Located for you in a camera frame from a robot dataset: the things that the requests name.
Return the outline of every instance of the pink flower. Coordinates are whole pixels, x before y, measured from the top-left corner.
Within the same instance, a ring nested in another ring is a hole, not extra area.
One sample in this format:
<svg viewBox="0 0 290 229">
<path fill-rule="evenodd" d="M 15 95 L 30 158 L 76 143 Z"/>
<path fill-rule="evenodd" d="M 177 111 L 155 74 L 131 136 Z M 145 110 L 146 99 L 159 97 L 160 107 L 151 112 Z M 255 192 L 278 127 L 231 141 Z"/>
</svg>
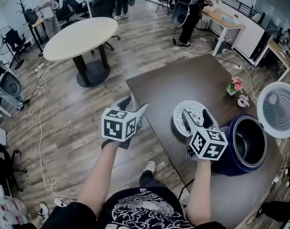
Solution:
<svg viewBox="0 0 290 229">
<path fill-rule="evenodd" d="M 233 83 L 238 82 L 239 81 L 239 77 L 238 76 L 233 76 L 232 77 L 232 81 L 233 81 Z"/>
<path fill-rule="evenodd" d="M 240 91 L 242 89 L 242 83 L 241 82 L 235 83 L 234 88 L 236 91 Z"/>
</svg>

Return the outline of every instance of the stand fan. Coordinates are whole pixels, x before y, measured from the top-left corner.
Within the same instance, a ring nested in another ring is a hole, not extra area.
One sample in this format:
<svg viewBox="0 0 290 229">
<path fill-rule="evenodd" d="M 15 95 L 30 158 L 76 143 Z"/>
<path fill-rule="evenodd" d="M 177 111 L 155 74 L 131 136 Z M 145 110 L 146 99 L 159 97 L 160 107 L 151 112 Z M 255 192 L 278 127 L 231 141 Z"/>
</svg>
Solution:
<svg viewBox="0 0 290 229">
<path fill-rule="evenodd" d="M 0 30 L 0 55 L 4 55 L 7 52 L 10 52 L 14 60 L 17 62 L 17 65 L 15 67 L 15 69 L 17 70 L 18 68 L 20 68 L 22 63 L 24 63 L 24 59 L 18 60 L 14 53 L 11 51 L 10 46 L 7 44 L 6 35 L 11 30 L 13 30 L 13 28 L 10 26 L 5 26 Z"/>
</svg>

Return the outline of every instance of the white lid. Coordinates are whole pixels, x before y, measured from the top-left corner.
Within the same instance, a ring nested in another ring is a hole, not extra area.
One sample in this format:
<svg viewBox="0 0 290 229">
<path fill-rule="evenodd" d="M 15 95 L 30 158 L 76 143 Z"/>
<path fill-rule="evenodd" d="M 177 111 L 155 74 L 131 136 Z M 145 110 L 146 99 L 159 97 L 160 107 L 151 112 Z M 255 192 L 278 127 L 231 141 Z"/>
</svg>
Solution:
<svg viewBox="0 0 290 229">
<path fill-rule="evenodd" d="M 266 86 L 258 97 L 257 113 L 268 134 L 290 137 L 290 85 L 274 82 Z"/>
</svg>

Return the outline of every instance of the round white table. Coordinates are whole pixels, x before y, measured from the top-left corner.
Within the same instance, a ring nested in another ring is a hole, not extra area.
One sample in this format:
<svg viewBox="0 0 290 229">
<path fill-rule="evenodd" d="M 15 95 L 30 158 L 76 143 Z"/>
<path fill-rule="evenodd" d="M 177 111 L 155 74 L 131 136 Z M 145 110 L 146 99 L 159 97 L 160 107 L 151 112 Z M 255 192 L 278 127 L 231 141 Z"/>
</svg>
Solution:
<svg viewBox="0 0 290 229">
<path fill-rule="evenodd" d="M 74 23 L 57 33 L 45 46 L 43 55 L 48 61 L 73 59 L 79 71 L 77 82 L 83 87 L 93 87 L 104 82 L 110 66 L 103 43 L 110 39 L 118 23 L 106 17 L 90 18 Z M 98 47 L 101 61 L 85 64 L 82 54 Z"/>
</svg>

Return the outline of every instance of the dark wooden table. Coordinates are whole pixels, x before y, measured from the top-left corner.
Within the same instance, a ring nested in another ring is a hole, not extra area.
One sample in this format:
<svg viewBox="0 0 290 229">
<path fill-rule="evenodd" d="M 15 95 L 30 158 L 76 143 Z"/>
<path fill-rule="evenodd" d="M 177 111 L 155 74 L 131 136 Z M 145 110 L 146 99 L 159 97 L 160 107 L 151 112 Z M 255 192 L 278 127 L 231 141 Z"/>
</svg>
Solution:
<svg viewBox="0 0 290 229">
<path fill-rule="evenodd" d="M 237 96 L 226 93 L 230 83 L 231 75 L 211 55 L 174 62 L 127 80 L 137 103 L 149 103 L 146 118 L 185 184 L 194 177 L 197 164 L 186 160 L 186 145 L 172 131 L 173 111 L 180 102 L 195 100 L 219 125 L 244 113 L 257 117 L 252 102 L 249 108 L 240 108 Z M 267 134 L 267 141 L 267 157 L 257 171 L 237 177 L 212 174 L 212 220 L 228 229 L 236 227 L 268 190 L 282 156 L 275 139 Z"/>
</svg>

